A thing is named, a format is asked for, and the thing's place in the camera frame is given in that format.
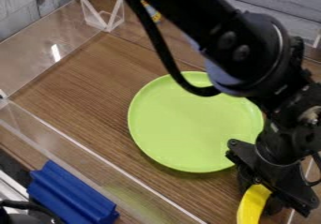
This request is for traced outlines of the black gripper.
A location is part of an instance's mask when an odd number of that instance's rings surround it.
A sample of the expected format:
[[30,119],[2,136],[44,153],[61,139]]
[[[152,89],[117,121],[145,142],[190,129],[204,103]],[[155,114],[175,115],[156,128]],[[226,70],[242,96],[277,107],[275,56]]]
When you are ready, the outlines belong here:
[[294,209],[302,217],[319,206],[319,198],[313,187],[319,180],[310,181],[303,172],[301,161],[278,164],[263,157],[258,144],[230,139],[226,158],[236,166],[236,181],[240,193],[251,185],[263,185],[270,191],[262,215],[277,215],[285,208]]

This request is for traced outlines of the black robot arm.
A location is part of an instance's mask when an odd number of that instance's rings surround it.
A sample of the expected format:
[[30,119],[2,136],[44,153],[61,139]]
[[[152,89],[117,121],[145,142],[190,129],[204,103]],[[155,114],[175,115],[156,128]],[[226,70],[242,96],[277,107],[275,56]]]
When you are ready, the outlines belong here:
[[[319,206],[301,162],[321,171],[321,83],[303,69],[305,42],[267,14],[238,10],[226,0],[125,0],[167,72],[200,97],[246,98],[266,115],[254,142],[230,139],[227,159],[243,187],[261,184],[282,206],[302,216]],[[210,85],[184,79],[147,9],[154,7],[204,56]]]

